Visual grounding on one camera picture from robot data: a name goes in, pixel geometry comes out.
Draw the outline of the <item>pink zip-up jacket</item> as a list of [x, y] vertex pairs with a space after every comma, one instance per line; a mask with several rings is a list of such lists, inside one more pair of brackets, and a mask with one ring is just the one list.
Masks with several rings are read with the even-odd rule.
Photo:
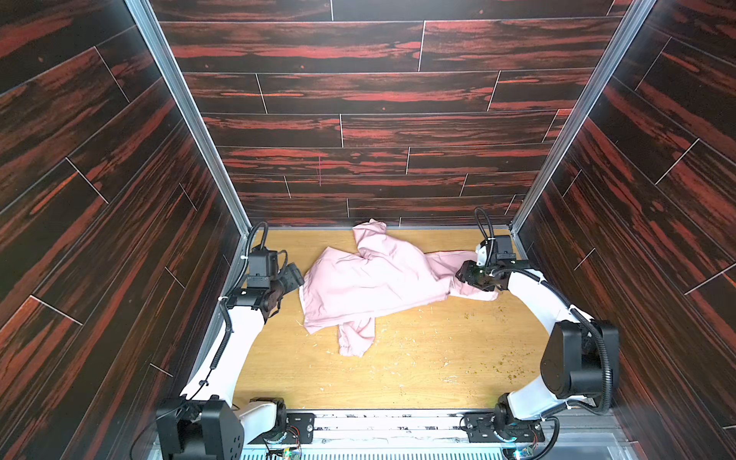
[[390, 236], [383, 222], [370, 220], [353, 228], [356, 253], [326, 248], [305, 275], [299, 289], [304, 327], [315, 334], [338, 329], [339, 354], [362, 357], [374, 344], [376, 319], [450, 297], [495, 301], [494, 291], [481, 291], [456, 278], [473, 251], [425, 253], [408, 241]]

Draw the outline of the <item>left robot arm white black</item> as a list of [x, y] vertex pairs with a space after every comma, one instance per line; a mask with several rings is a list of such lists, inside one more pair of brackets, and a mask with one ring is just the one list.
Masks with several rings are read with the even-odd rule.
[[239, 459], [252, 442], [299, 440], [289, 431], [283, 400], [256, 398], [236, 408], [234, 394], [255, 339], [279, 312], [283, 297], [304, 280], [286, 251], [259, 245], [243, 260], [234, 286], [218, 299], [222, 325], [215, 344], [179, 395], [156, 412], [164, 459]]

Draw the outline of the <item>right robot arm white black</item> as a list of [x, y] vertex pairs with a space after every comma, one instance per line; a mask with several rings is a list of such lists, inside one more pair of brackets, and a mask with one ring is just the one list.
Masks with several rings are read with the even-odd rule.
[[544, 421], [569, 408], [609, 412], [619, 374], [619, 333], [613, 324], [583, 312], [542, 272], [517, 259], [509, 236], [484, 238], [476, 260], [462, 264], [456, 278], [480, 291], [513, 294], [548, 335], [540, 377], [499, 397], [496, 431]]

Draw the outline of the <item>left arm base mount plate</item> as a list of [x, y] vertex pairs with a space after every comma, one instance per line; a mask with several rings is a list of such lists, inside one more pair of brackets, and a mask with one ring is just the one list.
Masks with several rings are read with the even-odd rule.
[[275, 432], [266, 439], [273, 444], [310, 445], [314, 440], [316, 415], [310, 412], [286, 412], [277, 416]]

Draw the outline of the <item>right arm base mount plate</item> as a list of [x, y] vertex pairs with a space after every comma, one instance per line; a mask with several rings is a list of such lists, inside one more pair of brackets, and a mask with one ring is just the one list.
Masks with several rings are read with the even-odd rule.
[[467, 412], [459, 423], [472, 444], [537, 444], [545, 440], [540, 421], [496, 421], [494, 412]]

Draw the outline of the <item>aluminium front rail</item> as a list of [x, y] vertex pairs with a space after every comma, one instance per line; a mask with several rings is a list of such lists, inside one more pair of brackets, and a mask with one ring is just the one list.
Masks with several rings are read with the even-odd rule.
[[483, 409], [308, 410], [316, 415], [310, 445], [252, 442], [243, 459], [641, 459], [613, 415], [573, 409], [540, 422], [537, 444], [472, 444], [459, 427], [467, 412]]

